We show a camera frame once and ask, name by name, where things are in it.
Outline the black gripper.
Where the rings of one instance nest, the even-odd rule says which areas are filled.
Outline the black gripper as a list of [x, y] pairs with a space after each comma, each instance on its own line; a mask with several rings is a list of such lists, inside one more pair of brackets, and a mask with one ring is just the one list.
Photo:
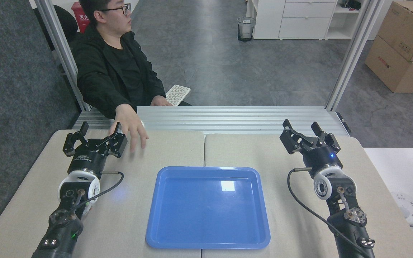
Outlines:
[[79, 131], [67, 134], [63, 152], [67, 157], [73, 157], [67, 170], [68, 174], [73, 171], [87, 171], [94, 175], [101, 175], [105, 166], [106, 157], [108, 155], [121, 157], [126, 147], [128, 142], [126, 135], [121, 129], [121, 123], [117, 123], [113, 134], [99, 140], [96, 151], [87, 149], [75, 150], [74, 146], [77, 140], [80, 140], [82, 146], [89, 146], [85, 139], [88, 128], [88, 123], [83, 122]]
[[314, 177], [319, 171], [328, 165], [335, 165], [343, 168], [337, 153], [341, 150], [334, 134], [327, 133], [321, 129], [317, 122], [311, 125], [312, 131], [317, 136], [316, 147], [313, 148], [313, 137], [307, 137], [298, 133], [292, 128], [290, 121], [283, 122], [284, 130], [280, 135], [280, 140], [289, 154], [302, 152], [303, 162], [307, 168], [312, 168], [309, 172]]

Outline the person's right hand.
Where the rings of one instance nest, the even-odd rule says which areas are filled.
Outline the person's right hand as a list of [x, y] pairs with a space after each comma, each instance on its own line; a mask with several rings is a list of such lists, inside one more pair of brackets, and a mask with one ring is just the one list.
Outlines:
[[147, 139], [149, 139], [147, 131], [143, 126], [139, 116], [133, 110], [131, 105], [121, 104], [115, 109], [116, 116], [113, 124], [110, 127], [109, 133], [113, 134], [116, 124], [120, 123], [124, 134], [130, 135], [130, 151], [136, 150], [137, 140], [141, 142], [141, 148], [146, 148]]

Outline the person's left hand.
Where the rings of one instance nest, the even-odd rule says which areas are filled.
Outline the person's left hand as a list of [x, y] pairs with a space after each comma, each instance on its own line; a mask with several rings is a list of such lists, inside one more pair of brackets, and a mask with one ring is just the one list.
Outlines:
[[151, 106], [173, 106], [170, 102], [167, 101], [162, 95], [156, 95], [152, 101]]

